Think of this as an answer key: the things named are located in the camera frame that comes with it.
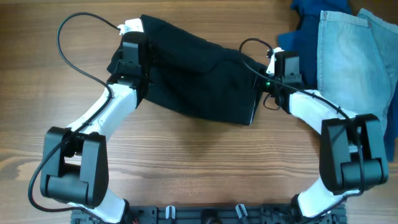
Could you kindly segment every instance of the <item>black cable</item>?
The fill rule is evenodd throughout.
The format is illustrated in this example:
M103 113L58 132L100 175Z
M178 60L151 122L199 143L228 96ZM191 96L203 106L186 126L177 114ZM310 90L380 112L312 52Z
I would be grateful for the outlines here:
M30 204L43 211L43 212L66 212L66 211L70 211L70 210L80 210L82 212L85 212L89 215L91 215L93 218L98 219L100 221L103 222L103 220L96 216L95 214L89 212L87 209L82 208L82 207L68 207L68 208L56 208L56 209L51 209L51 208L45 208L40 206L39 204L37 204L33 198L33 186L34 183L36 181L37 176L39 175L39 172L43 169L44 165L47 163L47 161L49 161L49 159L55 154L55 152L57 150L60 149L60 147L62 147L63 145L65 145L72 137L76 136L82 129L84 129L85 127L87 127L108 105L108 103L111 101L112 99L112 90L110 89L110 87L103 81L101 81L100 79L80 70L79 68L77 68L76 66L74 66L72 63L69 62L69 60L64 56L62 50L61 50L61 46L60 46L60 33L61 33L61 29L63 27L63 25L70 20L73 17L76 16L91 16L91 17L95 17L105 23L107 23L108 25L110 25L111 27L113 27L114 29L119 30L115 25L113 25L112 23L108 22L106 19L94 15L92 13L88 13L88 12L78 12L78 13L74 13L70 16L68 16L61 24L60 27L58 28L58 32L57 32L57 48L58 51L62 57L62 59L69 65L71 66L73 69L75 69L76 71L80 72L81 74L93 79L94 81L100 83L101 85L105 86L105 88L108 91L108 98L106 99L106 101L104 102L104 104L90 117L88 118L79 128L77 128L76 130L74 130L71 134L69 134L67 137L65 137L64 139L62 139L62 141L60 143L58 143L42 160L42 162L39 164L39 166L36 168L35 172L33 173L33 176L29 182L29 187L28 187L28 199Z
M258 39L258 38L248 38L248 39L244 40L244 41L242 42L242 44L239 46L239 52L242 53L243 45L244 45L246 42L248 42L248 41L257 41L257 42L260 42L260 43L266 45L266 46L270 49L270 52L272 52L272 47L271 47L268 43L266 43L266 42L264 42L263 40L260 40L260 39ZM253 73L255 73L257 76L259 76L259 77L261 77L261 78L264 78L264 79L266 79L266 80L268 80L268 81L270 81L270 82L273 82L274 84L278 84L278 85L280 85L280 86L284 86L284 87L286 87L286 88L290 88L290 89L295 90L295 91L297 91L297 92L304 93L304 94L306 94L306 95L308 95L308 96L311 96L312 98L318 99L318 100L320 100L320 101L326 103L328 106L332 107L334 110L337 111L337 113L341 114L341 115L347 120L348 129L349 129L349 131L352 132L352 134L353 134L353 139L354 139L354 141L355 141L354 144L355 144L356 147L358 148L358 154L359 154L359 169L360 169L360 173L361 173L361 186L360 186L360 188L359 188L359 192L356 193L356 194L351 194L351 195L346 195L346 196L344 196L344 197L343 197L340 201L338 201L336 204L334 204L334 205L332 205L330 208L327 208L326 210L322 211L322 212L321 212L320 214L318 214L317 216L315 216L315 217L313 217L313 218L311 218L311 219L308 219L308 220L304 220L304 222L303 222L302 224L308 223L308 222L310 222L310 221L313 221L313 220L315 220L315 219L317 219L317 218L320 218L320 217L324 216L326 213L330 212L332 209L334 209L335 207L337 207L337 206L339 206L340 204L342 204L342 203L343 203L347 198L349 198L349 197L361 196L361 195L363 194L363 192L364 192L364 189L365 189L365 178L364 178L364 177L365 177L365 170L364 170L364 165L363 165L363 152L362 152L362 149L361 149L361 141L359 140L359 134L358 134L357 130L354 128L354 124L353 124L352 120L349 118L349 116L347 116L347 114L344 113L344 111L343 111L340 107L335 106L333 103L329 102L328 100L326 100L326 99L324 99L324 98L322 98L322 97L320 97L320 96L317 96L317 95L315 95L314 93L309 93L309 92L307 92L307 91L298 89L298 88L296 88L296 87L293 87L293 86L290 86L290 85L286 85L286 84L284 84L284 83L282 83L282 82L279 82L279 81L277 81L277 80L274 80L274 79L272 79L272 78L269 78L269 77L267 77L267 76L265 76L265 75L263 75L263 74L260 74L259 72L255 71L253 68L251 68L251 67L243 60L243 57L242 57L241 61L242 61L242 63L243 63L250 71L252 71Z

